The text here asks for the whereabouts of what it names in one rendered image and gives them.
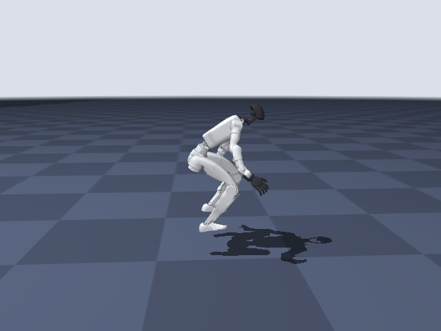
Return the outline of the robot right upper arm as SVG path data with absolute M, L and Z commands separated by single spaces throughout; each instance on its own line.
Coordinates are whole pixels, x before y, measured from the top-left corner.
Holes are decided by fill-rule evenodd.
M 230 137 L 230 144 L 229 144 L 229 151 L 232 156 L 233 156 L 232 148 L 234 146 L 237 146 L 237 143 L 240 141 L 240 133 L 241 133 L 242 128 L 243 128 L 243 122 L 241 122 L 237 119 L 232 119 L 232 121 L 230 123 L 231 137 Z

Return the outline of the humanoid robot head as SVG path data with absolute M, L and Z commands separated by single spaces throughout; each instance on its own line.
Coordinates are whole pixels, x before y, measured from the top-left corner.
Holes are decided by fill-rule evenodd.
M 250 105 L 250 108 L 252 109 L 251 115 L 254 116 L 254 118 L 251 121 L 245 115 L 238 116 L 240 119 L 242 120 L 244 119 L 244 123 L 246 122 L 247 125 L 250 125 L 252 122 L 254 122 L 257 119 L 263 120 L 265 118 L 264 111 L 260 105 L 253 103 Z

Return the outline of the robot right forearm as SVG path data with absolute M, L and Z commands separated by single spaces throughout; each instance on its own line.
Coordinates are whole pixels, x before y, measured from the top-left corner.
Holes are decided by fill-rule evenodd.
M 241 148 L 240 146 L 234 146 L 232 148 L 232 153 L 233 153 L 233 159 L 232 161 L 235 163 L 236 168 L 237 168 L 237 173 L 239 173 L 240 175 L 245 175 L 247 178 L 250 178 L 250 176 L 252 175 L 251 172 L 244 166 L 244 162 L 243 162 L 243 157 L 241 154 Z

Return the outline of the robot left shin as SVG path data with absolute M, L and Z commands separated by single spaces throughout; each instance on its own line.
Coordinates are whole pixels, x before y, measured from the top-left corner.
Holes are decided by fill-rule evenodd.
M 242 180 L 242 179 L 241 179 Z M 240 181 L 241 181 L 240 180 Z M 238 183 L 236 183 L 237 185 L 240 183 L 240 181 Z M 218 191 L 216 192 L 216 194 L 213 196 L 213 198 L 210 200 L 209 202 L 209 206 L 214 206 L 214 204 L 217 202 L 218 198 L 222 195 L 222 193 L 224 193 L 225 191 L 225 186 L 226 183 L 222 182 L 221 185 L 218 187 Z

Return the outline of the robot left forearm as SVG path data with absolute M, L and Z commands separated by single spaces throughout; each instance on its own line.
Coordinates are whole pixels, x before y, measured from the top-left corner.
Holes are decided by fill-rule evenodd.
M 221 144 L 221 145 L 222 145 L 222 144 Z M 221 155 L 221 156 L 224 156 L 224 155 L 226 154 L 226 151 L 224 151 L 224 149 L 222 149 L 221 145 L 220 145 L 219 148 L 218 148 L 218 152 L 217 152 L 217 154 L 219 154 L 219 155 Z

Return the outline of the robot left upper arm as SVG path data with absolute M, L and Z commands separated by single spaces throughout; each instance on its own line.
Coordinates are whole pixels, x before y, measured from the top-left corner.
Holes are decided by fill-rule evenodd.
M 222 149 L 224 149 L 224 151 L 228 152 L 229 151 L 229 144 L 230 144 L 230 141 L 227 141 L 227 142 L 223 143 L 221 145 Z

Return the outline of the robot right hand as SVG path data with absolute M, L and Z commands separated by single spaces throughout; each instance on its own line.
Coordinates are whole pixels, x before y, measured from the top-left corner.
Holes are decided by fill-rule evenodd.
M 265 192 L 267 192 L 267 190 L 269 189 L 269 187 L 268 187 L 268 185 L 266 184 L 267 183 L 267 180 L 266 179 L 264 179 L 264 178 L 261 178 L 261 177 L 254 177 L 254 174 L 251 172 L 251 176 L 250 176 L 250 178 L 247 178 L 245 175 L 243 175 L 243 178 L 245 178 L 247 181 L 251 181 L 251 183 L 252 183 L 252 185 L 257 189 L 257 191 L 259 191 L 259 193 L 260 193 L 260 195 L 262 195 L 262 192 L 260 191 L 260 190 L 262 190 L 263 191 L 263 194 L 265 193 Z M 266 183 L 264 183 L 264 182 L 266 182 Z M 263 190 L 263 188 L 261 187 L 261 186 L 265 189 L 265 190 Z M 266 187 L 265 187 L 265 186 Z M 260 189 L 259 189 L 260 188 Z

